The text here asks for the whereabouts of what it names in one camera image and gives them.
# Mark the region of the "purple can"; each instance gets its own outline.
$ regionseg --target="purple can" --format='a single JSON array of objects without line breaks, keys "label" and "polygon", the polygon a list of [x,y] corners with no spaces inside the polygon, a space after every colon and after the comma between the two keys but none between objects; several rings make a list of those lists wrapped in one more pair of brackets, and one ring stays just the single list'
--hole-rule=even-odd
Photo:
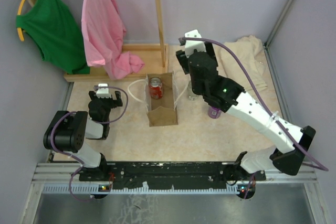
[{"label": "purple can", "polygon": [[220,109],[209,106],[208,116],[210,116],[212,119],[219,118],[221,113],[222,111]]}]

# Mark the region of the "beige table surface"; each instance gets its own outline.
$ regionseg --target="beige table surface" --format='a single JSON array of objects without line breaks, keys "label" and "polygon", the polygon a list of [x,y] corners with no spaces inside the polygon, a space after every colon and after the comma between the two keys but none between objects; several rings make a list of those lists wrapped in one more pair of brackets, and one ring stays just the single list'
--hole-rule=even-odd
[{"label": "beige table surface", "polygon": [[[179,46],[170,46],[169,70],[181,69],[175,51]],[[263,62],[266,71],[263,78],[268,88],[262,91],[266,104],[272,111],[280,111],[271,75],[264,52],[257,56]],[[219,73],[225,75],[222,67]],[[177,74],[180,90],[188,81],[188,76]],[[127,90],[131,82],[110,81],[110,86]],[[68,111],[88,111],[95,82],[76,82],[74,84]],[[143,99],[143,85],[133,86],[131,91]],[[96,151],[105,155],[108,161],[234,161],[243,151],[256,151],[270,147],[272,142],[256,132],[251,126],[235,117],[222,113],[220,118],[211,119],[207,115],[208,105],[202,97],[190,101],[187,93],[177,105],[178,125],[149,127],[144,104],[130,97],[125,115],[110,124],[110,133],[106,140],[85,140]],[[110,119],[117,118],[123,108],[111,110]],[[61,154],[56,154],[55,161],[68,161]]]}]

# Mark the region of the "red can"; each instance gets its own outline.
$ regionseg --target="red can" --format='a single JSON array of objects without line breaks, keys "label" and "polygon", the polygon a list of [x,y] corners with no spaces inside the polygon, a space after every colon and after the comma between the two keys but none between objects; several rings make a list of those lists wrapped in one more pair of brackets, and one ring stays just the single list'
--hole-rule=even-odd
[{"label": "red can", "polygon": [[158,77],[151,79],[149,84],[149,93],[152,98],[160,99],[163,97],[163,84]]}]

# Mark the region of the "gray floor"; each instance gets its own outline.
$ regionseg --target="gray floor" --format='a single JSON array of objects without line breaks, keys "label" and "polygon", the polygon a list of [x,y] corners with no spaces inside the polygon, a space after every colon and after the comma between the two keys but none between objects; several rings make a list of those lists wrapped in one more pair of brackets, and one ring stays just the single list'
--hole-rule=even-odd
[{"label": "gray floor", "polygon": [[257,185],[251,200],[233,195],[109,195],[79,202],[42,195],[34,224],[315,223],[303,185]]}]

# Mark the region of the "can lid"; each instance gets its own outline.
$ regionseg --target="can lid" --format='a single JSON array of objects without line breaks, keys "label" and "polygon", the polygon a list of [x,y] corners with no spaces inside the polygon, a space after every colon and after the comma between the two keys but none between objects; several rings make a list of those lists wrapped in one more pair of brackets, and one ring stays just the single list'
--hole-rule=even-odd
[{"label": "can lid", "polygon": [[158,86],[160,86],[160,84],[161,84],[160,78],[154,77],[154,78],[151,79],[151,86],[152,87],[154,87],[154,88],[158,87]]}]

